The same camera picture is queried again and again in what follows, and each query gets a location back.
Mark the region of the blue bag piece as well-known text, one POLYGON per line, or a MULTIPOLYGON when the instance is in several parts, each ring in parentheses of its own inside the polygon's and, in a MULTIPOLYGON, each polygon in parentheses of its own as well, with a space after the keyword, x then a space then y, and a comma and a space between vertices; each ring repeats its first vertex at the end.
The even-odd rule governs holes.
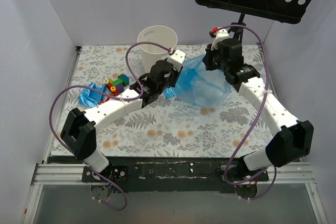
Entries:
MULTIPOLYGON (((89 84, 89 87, 101 92, 105 92, 107 86, 105 84, 98 86, 94 82, 92 82, 89 84)), ((82 92, 79 94, 78 98, 80 105, 88 106, 91 108, 98 106, 99 103, 103 101, 103 99, 104 95, 90 89, 83 89, 82 92)))

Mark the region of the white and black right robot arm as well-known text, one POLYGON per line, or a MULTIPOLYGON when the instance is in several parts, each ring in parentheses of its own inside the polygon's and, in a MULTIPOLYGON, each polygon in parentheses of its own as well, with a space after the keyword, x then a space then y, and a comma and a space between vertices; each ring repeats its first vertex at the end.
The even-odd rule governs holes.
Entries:
POLYGON ((216 47, 207 45, 205 51, 206 70, 222 71, 226 81, 256 110, 261 110, 261 118, 272 134, 272 140, 264 149, 240 157, 228 174, 248 181, 262 168, 282 167, 307 156, 311 150, 313 125, 296 118, 268 92, 260 73, 244 62, 239 40, 226 38, 216 47))

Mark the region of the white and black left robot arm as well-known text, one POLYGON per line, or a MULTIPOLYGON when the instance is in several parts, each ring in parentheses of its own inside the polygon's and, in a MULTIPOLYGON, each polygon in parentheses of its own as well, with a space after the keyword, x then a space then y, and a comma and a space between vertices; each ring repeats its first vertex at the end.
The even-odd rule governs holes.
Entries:
POLYGON ((77 160, 94 169, 93 175, 98 181, 108 181, 112 170, 97 147, 97 133, 117 119, 156 101, 165 88, 175 86, 182 69, 182 63, 171 58, 157 61, 149 73, 140 77, 140 83, 132 84, 115 100, 110 99, 84 111, 78 108, 71 110, 60 138, 77 160))

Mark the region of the blue plastic trash bag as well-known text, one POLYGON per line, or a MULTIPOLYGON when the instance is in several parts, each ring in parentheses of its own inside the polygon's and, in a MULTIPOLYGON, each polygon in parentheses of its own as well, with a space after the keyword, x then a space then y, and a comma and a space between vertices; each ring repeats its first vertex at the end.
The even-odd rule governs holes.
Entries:
POLYGON ((220 70, 207 71, 203 55, 186 59, 175 87, 166 88, 165 98, 176 97, 199 107, 217 107, 231 93, 232 86, 220 70))

